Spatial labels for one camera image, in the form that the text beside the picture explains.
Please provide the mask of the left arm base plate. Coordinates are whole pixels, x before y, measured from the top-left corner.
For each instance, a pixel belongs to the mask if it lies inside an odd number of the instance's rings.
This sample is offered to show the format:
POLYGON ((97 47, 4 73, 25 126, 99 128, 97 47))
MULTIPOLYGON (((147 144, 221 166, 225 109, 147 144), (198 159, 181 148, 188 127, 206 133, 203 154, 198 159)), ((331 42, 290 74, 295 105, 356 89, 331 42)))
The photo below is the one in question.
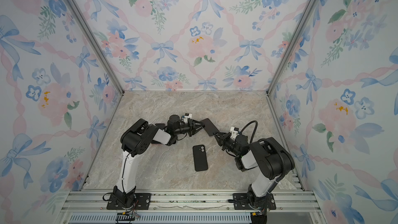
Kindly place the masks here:
POLYGON ((119 200, 113 193, 103 195, 103 201, 107 203, 107 210, 148 210, 151 202, 150 193, 134 193, 125 200, 119 200))

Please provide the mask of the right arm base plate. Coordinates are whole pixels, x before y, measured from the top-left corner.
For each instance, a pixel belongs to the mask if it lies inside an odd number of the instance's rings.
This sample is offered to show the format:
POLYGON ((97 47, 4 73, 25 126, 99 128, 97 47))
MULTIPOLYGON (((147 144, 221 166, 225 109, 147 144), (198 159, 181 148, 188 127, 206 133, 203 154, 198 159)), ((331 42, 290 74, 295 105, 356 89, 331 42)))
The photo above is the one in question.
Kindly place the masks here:
POLYGON ((276 203, 273 194, 267 193, 264 197, 256 197, 254 194, 248 193, 234 193, 232 199, 228 203, 234 205, 235 210, 276 210, 276 203))

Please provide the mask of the purple-edged black phone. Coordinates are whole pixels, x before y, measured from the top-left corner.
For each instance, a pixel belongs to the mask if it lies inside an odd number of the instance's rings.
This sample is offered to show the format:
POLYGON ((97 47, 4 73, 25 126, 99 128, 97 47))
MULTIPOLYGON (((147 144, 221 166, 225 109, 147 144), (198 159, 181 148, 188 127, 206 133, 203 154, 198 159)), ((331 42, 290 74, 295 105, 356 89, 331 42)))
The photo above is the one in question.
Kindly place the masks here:
POLYGON ((155 126, 161 130, 164 130, 166 128, 166 124, 164 123, 156 123, 155 126))

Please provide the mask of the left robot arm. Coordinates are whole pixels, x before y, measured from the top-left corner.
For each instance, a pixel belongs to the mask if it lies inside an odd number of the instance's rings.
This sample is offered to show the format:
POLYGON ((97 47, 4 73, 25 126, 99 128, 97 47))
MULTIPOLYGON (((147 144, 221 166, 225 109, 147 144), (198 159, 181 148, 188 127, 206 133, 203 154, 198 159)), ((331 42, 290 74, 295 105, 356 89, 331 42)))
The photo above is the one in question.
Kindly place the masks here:
POLYGON ((190 114, 182 117, 172 115, 166 124, 152 124, 139 119, 120 138, 122 168, 109 200, 118 207, 131 208, 137 201, 135 190, 138 166, 148 147, 152 143, 174 145, 179 135, 191 137, 204 128, 205 123, 192 119, 190 114))

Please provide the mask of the black phone case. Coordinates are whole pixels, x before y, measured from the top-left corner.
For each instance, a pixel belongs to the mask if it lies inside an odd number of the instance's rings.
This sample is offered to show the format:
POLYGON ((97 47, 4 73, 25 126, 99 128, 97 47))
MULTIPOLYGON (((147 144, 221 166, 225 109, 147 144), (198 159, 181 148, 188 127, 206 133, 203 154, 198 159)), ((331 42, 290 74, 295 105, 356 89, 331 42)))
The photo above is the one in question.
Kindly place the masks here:
POLYGON ((204 145, 195 145, 192 147, 194 169, 196 172, 208 170, 207 154, 204 145))

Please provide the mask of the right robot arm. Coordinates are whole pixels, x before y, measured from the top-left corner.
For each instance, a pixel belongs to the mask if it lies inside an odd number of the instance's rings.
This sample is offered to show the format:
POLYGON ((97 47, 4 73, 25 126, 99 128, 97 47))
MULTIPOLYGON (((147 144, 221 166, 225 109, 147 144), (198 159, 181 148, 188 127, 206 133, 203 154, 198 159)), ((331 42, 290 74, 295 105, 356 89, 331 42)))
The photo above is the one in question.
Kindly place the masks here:
POLYGON ((229 203, 234 203, 239 209, 263 209, 272 198, 272 191, 279 182, 295 168, 291 154, 274 138, 259 139, 248 142, 248 137, 232 133, 215 132, 218 145, 234 157, 237 168, 249 171, 259 168, 256 180, 248 187, 245 196, 233 195, 229 203))

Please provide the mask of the grey-edged black phone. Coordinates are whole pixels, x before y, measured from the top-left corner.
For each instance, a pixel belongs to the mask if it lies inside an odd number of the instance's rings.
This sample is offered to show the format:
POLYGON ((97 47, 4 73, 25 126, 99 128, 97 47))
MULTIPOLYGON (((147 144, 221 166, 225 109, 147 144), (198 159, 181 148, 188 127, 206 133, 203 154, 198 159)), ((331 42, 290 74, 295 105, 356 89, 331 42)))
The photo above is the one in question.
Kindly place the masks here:
POLYGON ((219 132, 218 128, 210 121, 209 118, 203 119, 201 122, 203 123, 203 129, 206 131, 208 136, 212 137, 219 132))

